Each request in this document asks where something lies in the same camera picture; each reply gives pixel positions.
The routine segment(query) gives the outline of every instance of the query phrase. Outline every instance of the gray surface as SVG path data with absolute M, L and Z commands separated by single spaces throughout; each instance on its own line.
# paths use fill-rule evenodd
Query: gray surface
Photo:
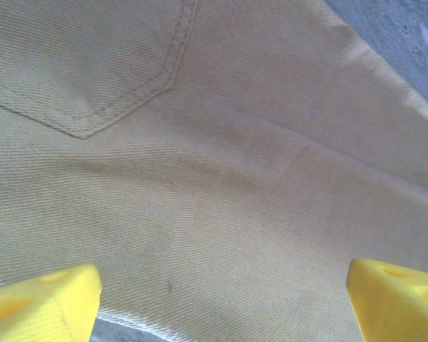
M 428 100 L 428 0 L 327 0 L 374 50 Z M 97 320 L 91 342 L 162 342 Z

